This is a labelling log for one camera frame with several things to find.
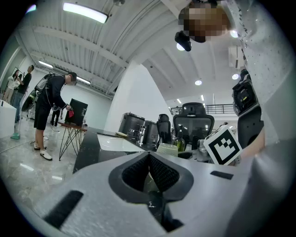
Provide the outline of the light green cup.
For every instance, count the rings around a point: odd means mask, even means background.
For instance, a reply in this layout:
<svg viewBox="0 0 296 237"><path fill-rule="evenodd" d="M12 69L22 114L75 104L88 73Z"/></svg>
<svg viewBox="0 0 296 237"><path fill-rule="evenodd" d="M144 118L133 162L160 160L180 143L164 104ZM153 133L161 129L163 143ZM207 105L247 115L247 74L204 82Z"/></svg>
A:
<svg viewBox="0 0 296 237"><path fill-rule="evenodd" d="M172 144L160 143L157 152L178 157L178 147Z"/></svg>

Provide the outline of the black mesh office chair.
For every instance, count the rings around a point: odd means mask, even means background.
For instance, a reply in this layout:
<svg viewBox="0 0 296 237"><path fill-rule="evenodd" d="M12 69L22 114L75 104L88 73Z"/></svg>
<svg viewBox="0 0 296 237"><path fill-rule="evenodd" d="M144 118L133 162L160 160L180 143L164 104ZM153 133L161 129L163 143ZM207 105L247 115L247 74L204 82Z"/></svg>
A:
<svg viewBox="0 0 296 237"><path fill-rule="evenodd" d="M156 125L157 125L158 134L159 134L157 147L161 143L171 144L172 135L171 135L171 123L169 121L169 117L166 114L160 114L158 117L158 121L156 122Z"/></svg>
<svg viewBox="0 0 296 237"><path fill-rule="evenodd" d="M180 114L174 115L175 132L182 131L182 138L192 150L198 148L198 140L205 139L212 131L214 117L206 113L202 103L190 102L182 106Z"/></svg>

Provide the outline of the person's right forearm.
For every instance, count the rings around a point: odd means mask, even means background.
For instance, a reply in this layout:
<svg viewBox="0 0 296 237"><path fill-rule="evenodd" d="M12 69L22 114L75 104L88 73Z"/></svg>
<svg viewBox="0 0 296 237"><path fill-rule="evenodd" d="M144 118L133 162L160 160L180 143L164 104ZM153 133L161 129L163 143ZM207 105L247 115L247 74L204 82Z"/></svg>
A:
<svg viewBox="0 0 296 237"><path fill-rule="evenodd" d="M264 147L265 147L265 129L263 127L259 135L255 138L255 140L242 150L240 157L242 160L244 158L254 157Z"/></svg>

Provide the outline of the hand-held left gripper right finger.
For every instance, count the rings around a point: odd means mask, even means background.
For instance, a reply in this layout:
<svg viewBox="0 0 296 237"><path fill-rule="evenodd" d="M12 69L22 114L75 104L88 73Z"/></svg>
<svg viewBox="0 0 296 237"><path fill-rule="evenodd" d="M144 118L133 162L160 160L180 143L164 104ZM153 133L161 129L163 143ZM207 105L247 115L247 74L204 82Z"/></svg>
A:
<svg viewBox="0 0 296 237"><path fill-rule="evenodd" d="M160 237L179 228L189 229L205 224L206 216L214 215L222 207L234 209L247 183L250 163L237 167L214 165L186 160L162 153L150 152L149 172L157 191L149 193L153 207L149 208L155 224L148 237Z"/></svg>

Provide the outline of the teal mop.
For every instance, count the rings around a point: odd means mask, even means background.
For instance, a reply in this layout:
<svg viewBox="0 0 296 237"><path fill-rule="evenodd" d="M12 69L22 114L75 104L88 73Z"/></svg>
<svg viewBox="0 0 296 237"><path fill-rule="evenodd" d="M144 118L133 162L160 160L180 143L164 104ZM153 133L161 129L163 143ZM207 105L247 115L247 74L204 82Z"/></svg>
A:
<svg viewBox="0 0 296 237"><path fill-rule="evenodd" d="M23 119L23 112L20 113L20 119L14 125L14 133L11 136L11 139L14 139L14 140L20 139L20 129L21 129L21 124L22 124L22 119Z"/></svg>

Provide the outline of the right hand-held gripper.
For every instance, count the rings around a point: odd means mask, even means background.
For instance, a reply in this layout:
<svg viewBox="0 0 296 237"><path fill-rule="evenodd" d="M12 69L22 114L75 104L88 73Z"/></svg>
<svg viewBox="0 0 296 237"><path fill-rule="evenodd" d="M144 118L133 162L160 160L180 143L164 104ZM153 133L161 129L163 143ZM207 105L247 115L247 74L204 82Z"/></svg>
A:
<svg viewBox="0 0 296 237"><path fill-rule="evenodd" d="M233 109L238 116L237 135L228 125L219 127L204 139L214 164L229 165L251 146L264 127L261 107L252 81L245 79L233 87Z"/></svg>

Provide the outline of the person's light speckled shirt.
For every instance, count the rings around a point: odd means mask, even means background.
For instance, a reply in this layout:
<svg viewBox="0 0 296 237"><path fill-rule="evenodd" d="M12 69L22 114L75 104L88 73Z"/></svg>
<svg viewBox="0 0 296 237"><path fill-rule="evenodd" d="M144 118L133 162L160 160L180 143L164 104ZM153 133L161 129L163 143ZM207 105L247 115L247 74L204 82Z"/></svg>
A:
<svg viewBox="0 0 296 237"><path fill-rule="evenodd" d="M296 218L296 54L280 25L257 0L225 0L261 107L265 147L225 237L290 237Z"/></svg>

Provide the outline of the white ceiling air conditioner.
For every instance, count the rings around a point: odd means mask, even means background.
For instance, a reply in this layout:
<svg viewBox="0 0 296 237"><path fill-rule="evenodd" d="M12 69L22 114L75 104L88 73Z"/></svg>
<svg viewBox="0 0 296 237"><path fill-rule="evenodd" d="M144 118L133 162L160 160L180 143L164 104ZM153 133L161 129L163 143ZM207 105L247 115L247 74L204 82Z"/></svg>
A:
<svg viewBox="0 0 296 237"><path fill-rule="evenodd" d="M243 51L241 46L228 47L228 63L230 67L235 69L244 67Z"/></svg>

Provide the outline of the black box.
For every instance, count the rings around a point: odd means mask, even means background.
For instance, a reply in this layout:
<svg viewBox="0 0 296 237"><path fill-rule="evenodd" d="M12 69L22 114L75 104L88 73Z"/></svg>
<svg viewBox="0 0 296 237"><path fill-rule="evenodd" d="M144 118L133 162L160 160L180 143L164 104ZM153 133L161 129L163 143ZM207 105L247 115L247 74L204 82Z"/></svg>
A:
<svg viewBox="0 0 296 237"><path fill-rule="evenodd" d="M77 126L82 126L83 124L83 120L88 108L88 104L75 100L75 99L71 99L70 101L70 106L72 107L72 110L74 112L74 116L69 118L68 117L68 112L66 114L65 117L65 123L68 124L74 124Z"/></svg>

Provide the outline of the white cabinet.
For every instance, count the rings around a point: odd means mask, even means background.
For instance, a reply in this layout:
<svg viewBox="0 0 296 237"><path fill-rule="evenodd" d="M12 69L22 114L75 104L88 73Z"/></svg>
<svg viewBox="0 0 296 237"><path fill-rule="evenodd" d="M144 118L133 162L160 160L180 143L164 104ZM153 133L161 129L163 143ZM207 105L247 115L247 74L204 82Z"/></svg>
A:
<svg viewBox="0 0 296 237"><path fill-rule="evenodd" d="M16 108L4 100L0 100L0 138L14 133Z"/></svg>

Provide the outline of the chrome faucet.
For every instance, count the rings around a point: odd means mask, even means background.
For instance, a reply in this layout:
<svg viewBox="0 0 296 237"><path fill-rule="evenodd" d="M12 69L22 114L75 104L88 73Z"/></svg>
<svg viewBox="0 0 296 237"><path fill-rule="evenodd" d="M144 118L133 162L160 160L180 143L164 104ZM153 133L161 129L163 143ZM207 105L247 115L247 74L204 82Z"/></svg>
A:
<svg viewBox="0 0 296 237"><path fill-rule="evenodd" d="M139 130L130 129L130 131L128 133L129 141L138 145L138 146L142 146L144 135L145 135L145 130L146 130L146 126L144 126L144 125L141 125Z"/></svg>

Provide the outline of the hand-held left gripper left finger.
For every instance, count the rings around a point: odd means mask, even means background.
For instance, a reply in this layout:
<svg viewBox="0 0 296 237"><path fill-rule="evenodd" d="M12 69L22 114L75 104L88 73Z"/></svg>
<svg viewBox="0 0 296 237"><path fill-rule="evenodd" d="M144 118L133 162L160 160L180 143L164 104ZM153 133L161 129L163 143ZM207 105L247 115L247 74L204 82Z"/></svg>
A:
<svg viewBox="0 0 296 237"><path fill-rule="evenodd" d="M165 229L147 204L128 203L109 185L110 172L146 152L86 166L43 196L34 212L51 226L68 213L58 231L71 237L159 237Z"/></svg>

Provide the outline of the black metal railing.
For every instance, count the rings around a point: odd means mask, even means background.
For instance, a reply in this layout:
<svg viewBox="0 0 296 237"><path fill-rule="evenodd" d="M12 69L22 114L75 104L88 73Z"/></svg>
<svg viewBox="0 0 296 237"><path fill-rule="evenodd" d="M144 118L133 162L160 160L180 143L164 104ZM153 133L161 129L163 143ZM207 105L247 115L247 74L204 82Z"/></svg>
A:
<svg viewBox="0 0 296 237"><path fill-rule="evenodd" d="M206 105L203 104L207 114L235 114L233 104L219 104L219 105ZM181 114L182 107L169 108L172 115Z"/></svg>

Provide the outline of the dark green glass bottle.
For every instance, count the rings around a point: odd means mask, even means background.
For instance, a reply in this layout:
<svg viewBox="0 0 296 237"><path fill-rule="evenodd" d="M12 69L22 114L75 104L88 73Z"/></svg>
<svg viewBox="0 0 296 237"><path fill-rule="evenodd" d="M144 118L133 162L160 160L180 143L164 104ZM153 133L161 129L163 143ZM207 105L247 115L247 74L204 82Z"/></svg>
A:
<svg viewBox="0 0 296 237"><path fill-rule="evenodd" d="M183 125L179 126L179 131L175 140L173 141L173 145L178 147L178 152L183 152L185 150L185 141L183 139Z"/></svg>

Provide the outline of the white rectangular sink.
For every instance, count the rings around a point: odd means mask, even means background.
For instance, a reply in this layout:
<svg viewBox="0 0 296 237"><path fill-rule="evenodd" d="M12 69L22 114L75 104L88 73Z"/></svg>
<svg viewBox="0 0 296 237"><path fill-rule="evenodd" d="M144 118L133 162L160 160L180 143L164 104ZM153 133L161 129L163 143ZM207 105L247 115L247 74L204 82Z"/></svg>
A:
<svg viewBox="0 0 296 237"><path fill-rule="evenodd" d="M106 151L124 151L124 152L142 152L142 148L133 143L120 138L98 134L98 141L102 150Z"/></svg>

